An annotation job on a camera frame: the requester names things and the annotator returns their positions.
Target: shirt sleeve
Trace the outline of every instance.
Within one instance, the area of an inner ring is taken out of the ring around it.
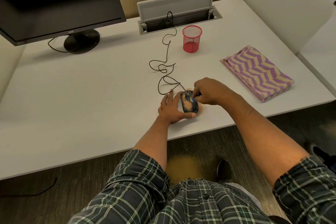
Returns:
[[[336,223],[336,175],[317,158],[303,158],[273,193],[292,223]]]
[[[69,224],[148,223],[164,207],[169,178],[140,150],[128,151],[105,188]]]

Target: left hand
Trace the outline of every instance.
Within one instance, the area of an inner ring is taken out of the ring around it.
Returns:
[[[163,117],[168,124],[174,124],[182,119],[196,118],[196,114],[193,112],[184,113],[177,110],[181,93],[182,91],[177,93],[173,99],[173,90],[170,90],[169,95],[165,95],[161,101],[161,106],[158,109],[159,115]]]

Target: purple and beige towel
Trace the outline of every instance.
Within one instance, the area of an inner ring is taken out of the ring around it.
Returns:
[[[290,77],[250,45],[233,56],[222,59],[221,62],[262,102],[279,95],[294,83]]]

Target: red mesh pen holder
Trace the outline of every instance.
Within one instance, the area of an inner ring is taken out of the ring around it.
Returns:
[[[183,50],[188,53],[197,52],[200,45],[202,29],[199,26],[186,26],[182,30],[183,34]]]

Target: computer mouse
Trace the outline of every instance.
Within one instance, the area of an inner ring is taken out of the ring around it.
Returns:
[[[183,112],[198,112],[198,103],[193,98],[193,91],[186,90],[181,94]]]

